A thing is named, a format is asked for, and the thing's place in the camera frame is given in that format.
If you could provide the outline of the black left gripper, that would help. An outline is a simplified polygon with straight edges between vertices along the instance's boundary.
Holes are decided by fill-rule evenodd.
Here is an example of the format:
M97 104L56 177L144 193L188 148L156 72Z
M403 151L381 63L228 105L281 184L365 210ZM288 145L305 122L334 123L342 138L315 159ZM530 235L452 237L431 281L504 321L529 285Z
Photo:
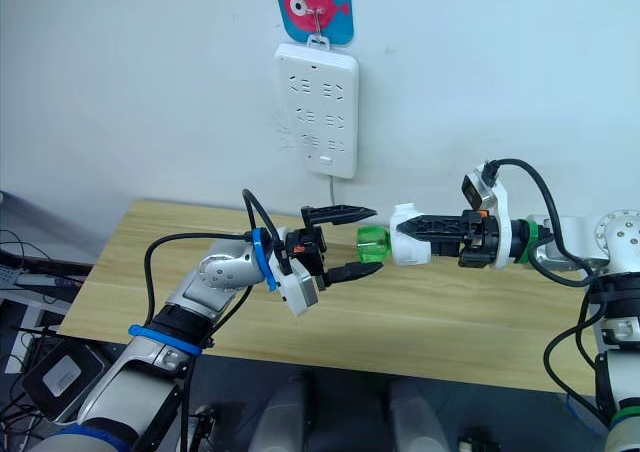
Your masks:
M285 232L285 252L290 262L297 260L312 277L320 289L334 284L352 282L370 276L384 267L382 262L350 262L325 271L324 254L327 246L321 224L345 225L356 223L377 215L367 207L352 205L330 205L326 207L301 208L305 228Z

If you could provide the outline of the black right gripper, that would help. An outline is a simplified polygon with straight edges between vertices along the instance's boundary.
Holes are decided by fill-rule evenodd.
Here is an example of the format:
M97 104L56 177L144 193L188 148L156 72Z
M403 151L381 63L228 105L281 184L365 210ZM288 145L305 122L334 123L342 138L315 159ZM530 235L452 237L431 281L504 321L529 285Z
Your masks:
M484 268L498 255L498 221L485 210L465 210L460 216L418 215L399 223L396 230L430 242L433 256L458 258L463 268Z

